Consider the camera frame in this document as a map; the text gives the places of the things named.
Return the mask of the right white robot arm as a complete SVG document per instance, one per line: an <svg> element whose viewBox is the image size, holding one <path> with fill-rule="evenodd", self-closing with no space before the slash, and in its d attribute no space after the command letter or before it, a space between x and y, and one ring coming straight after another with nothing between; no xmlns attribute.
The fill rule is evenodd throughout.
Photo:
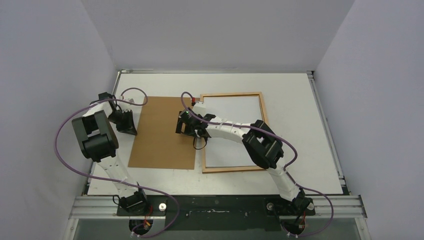
<svg viewBox="0 0 424 240"><path fill-rule="evenodd" d="M293 182L279 164L284 157L283 141L277 139L264 121L237 123L209 113L195 115L189 109L179 112L175 132L204 140L221 138L243 145L252 162L270 175L283 199L282 207L286 213L302 214L310 205L304 190Z"/></svg>

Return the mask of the printed plant photo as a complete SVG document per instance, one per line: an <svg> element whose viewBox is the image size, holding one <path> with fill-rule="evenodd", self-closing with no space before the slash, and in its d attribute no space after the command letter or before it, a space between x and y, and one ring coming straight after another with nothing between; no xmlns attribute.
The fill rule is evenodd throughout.
<svg viewBox="0 0 424 240"><path fill-rule="evenodd" d="M248 124L262 120L258 95L205 96L203 102L208 114L228 121ZM206 168L254 167L243 144L223 138L210 138L205 147Z"/></svg>

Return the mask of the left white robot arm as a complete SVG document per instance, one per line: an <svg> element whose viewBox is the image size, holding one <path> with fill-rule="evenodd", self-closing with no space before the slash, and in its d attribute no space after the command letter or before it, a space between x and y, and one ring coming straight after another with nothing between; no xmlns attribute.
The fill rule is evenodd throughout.
<svg viewBox="0 0 424 240"><path fill-rule="evenodd" d="M71 124L83 156L100 166L116 187L116 204L131 215L148 212L149 201L144 190L130 176L117 152L116 133L138 134L132 110L121 108L114 95L103 92L89 110Z"/></svg>

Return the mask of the brown cardboard backing board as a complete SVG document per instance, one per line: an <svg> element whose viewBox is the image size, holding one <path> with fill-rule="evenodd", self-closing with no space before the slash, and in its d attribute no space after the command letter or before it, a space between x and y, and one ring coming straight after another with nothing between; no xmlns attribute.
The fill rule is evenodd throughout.
<svg viewBox="0 0 424 240"><path fill-rule="evenodd" d="M176 133L178 115L183 109L179 97L148 97L148 103L141 108L128 163L130 168L195 168L193 138Z"/></svg>

